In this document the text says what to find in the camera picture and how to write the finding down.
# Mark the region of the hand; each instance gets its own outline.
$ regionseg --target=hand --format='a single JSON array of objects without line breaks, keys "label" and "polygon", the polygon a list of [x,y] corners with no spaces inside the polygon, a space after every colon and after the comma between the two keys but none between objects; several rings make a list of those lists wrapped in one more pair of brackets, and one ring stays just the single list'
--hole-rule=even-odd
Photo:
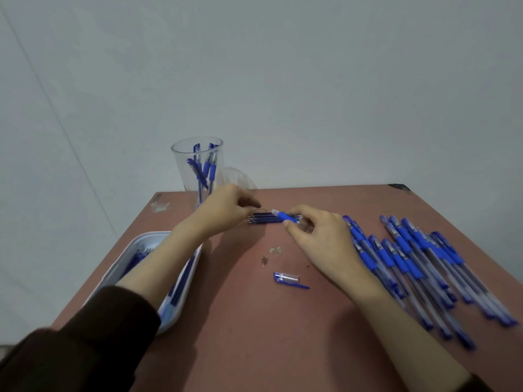
[{"label": "hand", "polygon": [[244,221],[258,207],[261,205],[250,191],[227,184],[214,191],[187,220],[201,226],[206,239]]},{"label": "hand", "polygon": [[314,231],[307,234],[295,223],[284,221],[287,233],[309,260],[338,286],[344,288],[353,277],[372,276],[358,258],[347,224],[339,214],[307,205],[295,206],[287,213],[301,214],[314,224]]}]

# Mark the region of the person's left arm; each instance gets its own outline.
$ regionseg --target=person's left arm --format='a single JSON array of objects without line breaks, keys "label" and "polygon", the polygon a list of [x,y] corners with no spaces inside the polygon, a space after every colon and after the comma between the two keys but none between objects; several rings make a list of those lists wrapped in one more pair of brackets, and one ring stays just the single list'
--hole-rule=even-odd
[{"label": "person's left arm", "polygon": [[36,330],[18,343],[0,362],[0,391],[128,390],[160,326],[156,310],[194,250],[259,206],[249,191],[233,184],[217,190],[61,330]]}]

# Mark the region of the black sleeve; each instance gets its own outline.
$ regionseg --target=black sleeve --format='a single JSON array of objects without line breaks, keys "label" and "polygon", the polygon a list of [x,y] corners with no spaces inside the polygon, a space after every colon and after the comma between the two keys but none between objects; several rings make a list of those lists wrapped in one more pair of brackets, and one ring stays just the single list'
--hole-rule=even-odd
[{"label": "black sleeve", "polygon": [[143,297],[104,287],[61,330],[18,343],[0,362],[0,391],[127,391],[159,326]]},{"label": "black sleeve", "polygon": [[472,374],[467,383],[456,392],[492,392],[492,389],[480,377]]}]

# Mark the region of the person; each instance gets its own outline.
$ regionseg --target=person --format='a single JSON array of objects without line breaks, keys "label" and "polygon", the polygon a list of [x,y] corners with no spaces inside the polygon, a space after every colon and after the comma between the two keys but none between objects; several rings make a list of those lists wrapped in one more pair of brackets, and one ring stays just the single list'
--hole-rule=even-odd
[{"label": "person", "polygon": [[[39,329],[18,343],[0,363],[0,390],[129,390],[160,325],[156,311],[187,258],[260,206],[251,192],[233,184],[216,190],[116,286],[101,289],[62,329]],[[340,215],[307,205],[288,213],[313,223],[311,234],[289,221],[284,225],[311,263],[357,305],[408,390],[490,390],[400,309],[363,266]]]}]

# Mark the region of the clear plastic cup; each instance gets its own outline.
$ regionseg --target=clear plastic cup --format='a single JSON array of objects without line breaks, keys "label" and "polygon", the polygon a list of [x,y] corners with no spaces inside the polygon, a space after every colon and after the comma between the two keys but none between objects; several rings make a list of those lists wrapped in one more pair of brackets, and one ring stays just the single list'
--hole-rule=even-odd
[{"label": "clear plastic cup", "polygon": [[171,150],[176,157],[188,200],[197,209],[223,184],[223,140],[212,136],[191,137],[176,142]]}]

